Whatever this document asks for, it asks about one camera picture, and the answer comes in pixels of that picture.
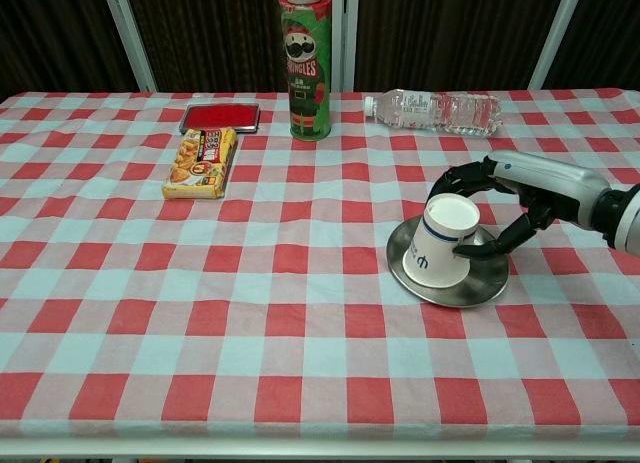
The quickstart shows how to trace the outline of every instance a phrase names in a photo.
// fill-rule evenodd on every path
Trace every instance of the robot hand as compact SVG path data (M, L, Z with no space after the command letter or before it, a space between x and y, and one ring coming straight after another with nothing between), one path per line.
M493 151L482 162L450 168L434 184L440 193L470 196L495 189L517 194L527 212L483 245L462 245L454 253L489 259L510 253L558 218L602 233L611 248L640 256L640 184L613 190L593 170L517 151Z

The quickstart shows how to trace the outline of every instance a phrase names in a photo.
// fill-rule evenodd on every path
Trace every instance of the green pringles can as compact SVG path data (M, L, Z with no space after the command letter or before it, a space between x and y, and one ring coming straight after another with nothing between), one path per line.
M331 0L294 5L278 0L287 56L291 134L320 140L331 131Z

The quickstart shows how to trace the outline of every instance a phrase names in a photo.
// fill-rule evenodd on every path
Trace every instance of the yellow snack box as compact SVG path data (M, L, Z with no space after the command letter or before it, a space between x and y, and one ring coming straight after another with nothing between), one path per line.
M233 128L187 130L162 186L165 198L220 198L236 146Z

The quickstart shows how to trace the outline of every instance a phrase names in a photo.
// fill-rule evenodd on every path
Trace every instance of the checkered tablecloth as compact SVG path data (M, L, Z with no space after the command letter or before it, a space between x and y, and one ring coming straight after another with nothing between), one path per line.
M640 94L496 92L491 138L365 123L292 140L284 94L0 105L0 435L640 436L640 260L554 224L502 296L421 302L393 229L450 165L517 149L640 182ZM253 102L222 200L160 192L189 103ZM474 196L493 233L515 197Z

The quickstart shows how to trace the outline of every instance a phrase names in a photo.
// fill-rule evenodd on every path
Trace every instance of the dark curtain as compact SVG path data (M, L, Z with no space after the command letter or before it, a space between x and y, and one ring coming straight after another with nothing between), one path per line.
M545 88L640 90L640 0L580 0Z
M286 91L278 0L130 0L161 91Z
M560 0L360 0L355 89L526 88Z
M0 2L0 101L29 90L137 90L106 0Z

